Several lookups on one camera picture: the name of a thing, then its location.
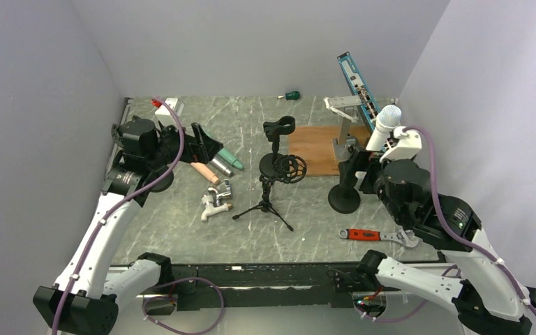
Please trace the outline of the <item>grey condenser microphone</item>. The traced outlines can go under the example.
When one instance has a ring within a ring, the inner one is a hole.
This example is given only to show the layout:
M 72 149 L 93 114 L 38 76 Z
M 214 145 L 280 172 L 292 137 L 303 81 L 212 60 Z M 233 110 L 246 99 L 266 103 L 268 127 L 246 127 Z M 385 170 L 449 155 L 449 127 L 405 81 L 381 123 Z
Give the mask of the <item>grey condenser microphone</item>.
M 224 163 L 220 158 L 213 158 L 210 163 L 225 176 L 232 177 L 234 175 L 234 172 L 228 166 L 228 164 Z

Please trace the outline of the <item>peach pink microphone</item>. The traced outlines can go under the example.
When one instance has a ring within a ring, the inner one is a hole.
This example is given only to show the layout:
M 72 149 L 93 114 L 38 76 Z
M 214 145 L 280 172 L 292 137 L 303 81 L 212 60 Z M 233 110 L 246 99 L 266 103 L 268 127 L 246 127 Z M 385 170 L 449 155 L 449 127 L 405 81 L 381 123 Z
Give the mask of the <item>peach pink microphone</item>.
M 219 185 L 221 180 L 218 176 L 210 170 L 204 163 L 191 163 L 191 167 L 200 173 L 206 180 L 213 185 Z

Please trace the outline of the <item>mint green microphone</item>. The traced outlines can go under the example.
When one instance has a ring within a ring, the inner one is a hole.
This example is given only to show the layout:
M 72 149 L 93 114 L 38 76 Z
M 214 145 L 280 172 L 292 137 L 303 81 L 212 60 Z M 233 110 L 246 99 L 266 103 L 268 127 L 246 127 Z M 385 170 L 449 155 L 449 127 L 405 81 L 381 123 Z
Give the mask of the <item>mint green microphone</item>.
M 232 154 L 228 149 L 222 148 L 218 155 L 221 159 L 223 159 L 226 163 L 231 165 L 232 167 L 236 168 L 237 170 L 243 171 L 244 165 L 243 163 L 234 155 Z

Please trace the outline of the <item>white microphone silver grille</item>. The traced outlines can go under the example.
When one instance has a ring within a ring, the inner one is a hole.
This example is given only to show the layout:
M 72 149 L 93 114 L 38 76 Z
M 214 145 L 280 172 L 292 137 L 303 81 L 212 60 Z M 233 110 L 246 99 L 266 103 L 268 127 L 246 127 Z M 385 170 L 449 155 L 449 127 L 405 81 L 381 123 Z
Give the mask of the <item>white microphone silver grille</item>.
M 382 151 L 391 133 L 401 124 L 402 111 L 396 105 L 384 106 L 375 118 L 375 129 L 366 144 L 367 151 Z

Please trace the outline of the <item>black tripod shock mount stand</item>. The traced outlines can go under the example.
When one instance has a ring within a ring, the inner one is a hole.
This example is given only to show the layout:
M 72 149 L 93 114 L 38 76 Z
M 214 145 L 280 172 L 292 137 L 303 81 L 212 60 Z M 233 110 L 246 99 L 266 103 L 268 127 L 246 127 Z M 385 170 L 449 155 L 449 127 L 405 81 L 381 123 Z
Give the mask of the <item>black tripod shock mount stand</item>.
M 306 161 L 301 156 L 292 154 L 266 154 L 260 160 L 259 170 L 259 181 L 262 186 L 261 200 L 254 207 L 240 214 L 235 214 L 232 219 L 237 220 L 250 211 L 260 210 L 264 213 L 272 213 L 283 222 L 289 231 L 293 232 L 294 228 L 275 210 L 270 200 L 271 190 L 276 182 L 282 184 L 299 183 L 307 174 Z

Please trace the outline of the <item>black shock mount desk stand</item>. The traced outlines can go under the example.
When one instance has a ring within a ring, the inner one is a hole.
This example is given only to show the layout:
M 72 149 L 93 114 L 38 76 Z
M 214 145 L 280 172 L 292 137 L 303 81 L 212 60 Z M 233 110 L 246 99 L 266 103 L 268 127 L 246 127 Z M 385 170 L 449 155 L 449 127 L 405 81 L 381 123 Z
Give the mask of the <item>black shock mount desk stand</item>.
M 127 195 L 168 170 L 169 162 L 162 156 L 161 137 L 153 121 L 134 119 L 114 124 L 111 134 L 119 151 L 107 174 L 105 190 Z

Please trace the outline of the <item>black round base clip stand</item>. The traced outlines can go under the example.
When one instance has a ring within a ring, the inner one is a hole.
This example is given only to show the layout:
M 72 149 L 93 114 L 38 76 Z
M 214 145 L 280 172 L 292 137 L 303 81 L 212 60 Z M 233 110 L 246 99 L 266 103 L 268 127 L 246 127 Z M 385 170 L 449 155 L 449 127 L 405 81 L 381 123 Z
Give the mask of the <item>black round base clip stand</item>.
M 260 174 L 266 178 L 276 178 L 283 174 L 283 159 L 279 153 L 282 135 L 290 135 L 296 129 L 296 121 L 292 116 L 281 117 L 277 121 L 265 121 L 262 125 L 268 142 L 271 143 L 271 152 L 260 159 Z

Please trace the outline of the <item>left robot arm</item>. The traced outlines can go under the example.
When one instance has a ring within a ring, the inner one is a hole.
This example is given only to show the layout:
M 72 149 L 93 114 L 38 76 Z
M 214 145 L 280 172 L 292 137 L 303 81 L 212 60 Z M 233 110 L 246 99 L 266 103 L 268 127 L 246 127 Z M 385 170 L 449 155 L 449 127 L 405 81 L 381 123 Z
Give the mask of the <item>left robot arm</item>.
M 151 288 L 167 291 L 174 280 L 169 257 L 142 254 L 118 277 L 108 279 L 112 259 L 150 193 L 167 190 L 178 162 L 208 163 L 223 144 L 198 123 L 183 128 L 133 117 L 112 126 L 119 152 L 95 214 L 71 261 L 51 286 L 40 286 L 33 304 L 53 333 L 109 334 L 120 310 Z

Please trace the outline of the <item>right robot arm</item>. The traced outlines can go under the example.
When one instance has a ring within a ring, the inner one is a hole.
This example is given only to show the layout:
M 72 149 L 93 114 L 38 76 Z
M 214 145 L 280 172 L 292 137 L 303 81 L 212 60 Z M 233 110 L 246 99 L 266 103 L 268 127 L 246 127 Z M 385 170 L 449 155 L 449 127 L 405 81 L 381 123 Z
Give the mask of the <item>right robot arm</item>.
M 481 221 L 460 198 L 437 192 L 431 170 L 411 158 L 384 161 L 381 154 L 353 151 L 338 166 L 339 183 L 330 206 L 349 214 L 361 193 L 378 197 L 394 222 L 449 258 L 462 277 L 434 276 L 369 251 L 359 263 L 357 282 L 366 290 L 387 286 L 407 290 L 446 308 L 477 334 L 529 334 L 536 288 L 520 284 L 492 249 Z

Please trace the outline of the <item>wooden board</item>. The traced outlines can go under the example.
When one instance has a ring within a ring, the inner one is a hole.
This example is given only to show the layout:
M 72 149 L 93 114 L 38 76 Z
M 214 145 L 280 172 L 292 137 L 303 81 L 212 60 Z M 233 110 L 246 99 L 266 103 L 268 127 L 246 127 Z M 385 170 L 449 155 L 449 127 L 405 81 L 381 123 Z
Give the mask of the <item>wooden board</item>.
M 338 139 L 340 129 L 340 126 L 299 126 L 288 136 L 289 154 L 306 161 L 308 177 L 339 175 L 333 140 Z

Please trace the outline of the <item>white and chrome faucet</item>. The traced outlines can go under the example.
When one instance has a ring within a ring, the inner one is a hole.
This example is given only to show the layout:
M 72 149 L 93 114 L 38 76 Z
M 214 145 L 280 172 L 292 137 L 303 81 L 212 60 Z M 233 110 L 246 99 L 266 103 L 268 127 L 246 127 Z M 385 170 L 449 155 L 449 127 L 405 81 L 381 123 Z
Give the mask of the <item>white and chrome faucet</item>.
M 222 212 L 227 212 L 233 209 L 233 204 L 226 202 L 232 198 L 232 187 L 229 179 L 223 180 L 225 190 L 220 191 L 215 186 L 207 188 L 207 192 L 202 196 L 201 203 L 204 205 L 204 211 L 201 214 L 200 220 L 207 222 L 208 218 Z

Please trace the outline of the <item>blue network switch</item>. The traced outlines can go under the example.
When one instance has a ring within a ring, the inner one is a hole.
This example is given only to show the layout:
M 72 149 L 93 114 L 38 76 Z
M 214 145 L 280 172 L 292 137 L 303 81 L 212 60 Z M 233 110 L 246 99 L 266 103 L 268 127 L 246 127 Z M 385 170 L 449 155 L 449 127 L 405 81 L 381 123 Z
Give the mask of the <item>blue network switch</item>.
M 368 88 L 366 80 L 363 78 L 349 52 L 339 55 L 337 60 L 351 94 L 360 99 L 359 115 L 361 120 L 365 126 L 369 127 L 371 131 L 374 131 L 375 119 L 380 111 L 374 95 Z

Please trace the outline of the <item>metal bracket on post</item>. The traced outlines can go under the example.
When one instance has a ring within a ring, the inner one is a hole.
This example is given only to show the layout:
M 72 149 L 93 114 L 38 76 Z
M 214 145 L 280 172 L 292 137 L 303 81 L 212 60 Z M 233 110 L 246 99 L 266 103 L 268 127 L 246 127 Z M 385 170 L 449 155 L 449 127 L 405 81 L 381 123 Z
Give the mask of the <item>metal bracket on post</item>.
M 358 96 L 325 97 L 325 107 L 341 118 L 337 137 L 332 140 L 334 157 L 338 162 L 347 161 L 350 156 L 350 147 L 357 147 L 359 140 L 349 133 L 350 126 L 359 121 L 357 108 L 362 101 Z

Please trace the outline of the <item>red handled adjustable wrench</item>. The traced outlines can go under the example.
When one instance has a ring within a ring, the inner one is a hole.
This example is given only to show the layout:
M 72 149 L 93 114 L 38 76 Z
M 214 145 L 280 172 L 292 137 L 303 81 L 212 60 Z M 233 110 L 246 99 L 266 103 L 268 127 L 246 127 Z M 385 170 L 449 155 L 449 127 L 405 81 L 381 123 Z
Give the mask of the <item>red handled adjustable wrench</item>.
M 400 229 L 396 232 L 381 232 L 376 230 L 364 230 L 348 228 L 338 232 L 341 239 L 354 241 L 392 241 L 406 248 L 415 248 L 419 239 L 412 230 Z

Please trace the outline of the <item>green handled screwdriver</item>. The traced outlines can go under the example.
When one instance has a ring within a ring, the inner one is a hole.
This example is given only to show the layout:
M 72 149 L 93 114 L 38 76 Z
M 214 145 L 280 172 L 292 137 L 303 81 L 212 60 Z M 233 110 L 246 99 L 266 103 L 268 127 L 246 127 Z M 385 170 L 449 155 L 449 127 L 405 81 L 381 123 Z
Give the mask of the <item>green handled screwdriver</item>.
M 277 96 L 277 99 L 281 100 L 287 100 L 287 101 L 297 101 L 301 97 L 301 94 L 299 91 L 289 91 L 284 93 L 283 95 Z

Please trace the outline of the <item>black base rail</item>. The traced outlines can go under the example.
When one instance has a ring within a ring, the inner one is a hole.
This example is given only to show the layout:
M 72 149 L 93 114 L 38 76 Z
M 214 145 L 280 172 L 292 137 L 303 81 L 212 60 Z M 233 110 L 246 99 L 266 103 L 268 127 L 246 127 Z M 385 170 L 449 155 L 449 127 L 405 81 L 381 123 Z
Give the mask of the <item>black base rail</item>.
M 372 295 L 382 286 L 359 270 L 358 262 L 173 265 L 168 278 L 144 291 L 171 296 L 178 311 L 325 305 L 352 307 L 352 296 Z

